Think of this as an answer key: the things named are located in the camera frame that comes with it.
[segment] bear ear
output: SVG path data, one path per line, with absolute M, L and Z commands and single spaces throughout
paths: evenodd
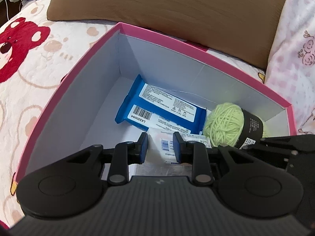
M 25 18 L 17 18 L 15 21 L 11 22 L 9 26 L 6 27 L 6 30 L 10 28 L 15 28 L 16 26 L 24 22 L 25 22 Z
M 31 47 L 33 49 L 41 45 L 49 36 L 50 28 L 49 27 L 38 27 L 35 29 L 34 34 L 31 37 Z

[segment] ribbed gray surface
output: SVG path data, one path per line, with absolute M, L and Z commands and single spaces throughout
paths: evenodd
M 23 218 L 10 229 L 23 236 L 305 236 L 293 216 L 274 220 L 244 218 L 225 208 L 209 188 L 186 177 L 134 176 L 111 187 L 100 203 L 75 218 Z

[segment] black yarn label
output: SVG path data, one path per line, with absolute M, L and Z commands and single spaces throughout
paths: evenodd
M 242 109 L 242 112 L 244 114 L 244 126 L 235 145 L 238 149 L 241 149 L 245 145 L 255 144 L 256 141 L 262 138 L 264 129 L 262 121 L 256 115 L 244 109 Z

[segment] silver screw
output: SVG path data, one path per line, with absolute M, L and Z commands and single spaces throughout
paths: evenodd
M 201 175 L 196 176 L 196 180 L 199 183 L 208 183 L 211 181 L 211 177 L 205 174 L 201 174 Z
M 112 175 L 109 180 L 113 183 L 121 183 L 125 180 L 125 177 L 123 175 Z

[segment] brown cushion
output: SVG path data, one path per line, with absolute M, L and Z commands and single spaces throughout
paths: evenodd
M 285 0 L 51 0 L 49 20 L 108 19 L 155 29 L 266 69 Z

